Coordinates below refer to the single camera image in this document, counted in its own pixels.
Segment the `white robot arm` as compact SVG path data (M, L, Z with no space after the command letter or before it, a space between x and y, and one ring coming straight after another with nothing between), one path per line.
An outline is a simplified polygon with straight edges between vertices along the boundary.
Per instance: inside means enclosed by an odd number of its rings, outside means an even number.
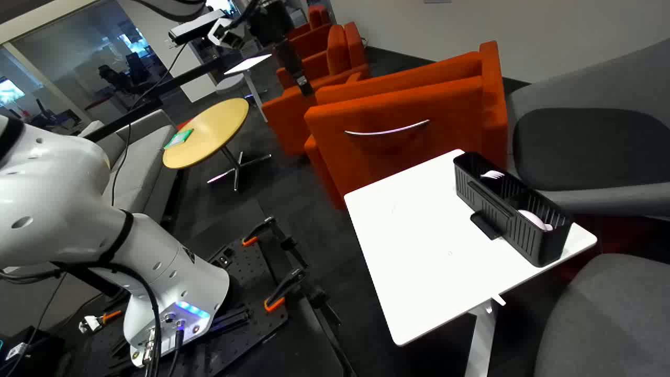
M200 340L230 274L147 214L105 198L107 153L93 140L0 118L0 266L86 268L130 294L123 338L134 366Z

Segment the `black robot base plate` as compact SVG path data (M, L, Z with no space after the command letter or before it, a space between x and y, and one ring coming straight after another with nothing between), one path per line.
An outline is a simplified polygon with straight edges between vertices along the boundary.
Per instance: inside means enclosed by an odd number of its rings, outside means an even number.
M329 295L310 279L293 236L280 244L262 234L252 248L240 238L200 257L172 234L127 234L93 264L130 294L123 340L144 377L219 372L271 340L289 321L291 307L311 314L326 307ZM262 301L296 268L305 271L301 292L265 314Z

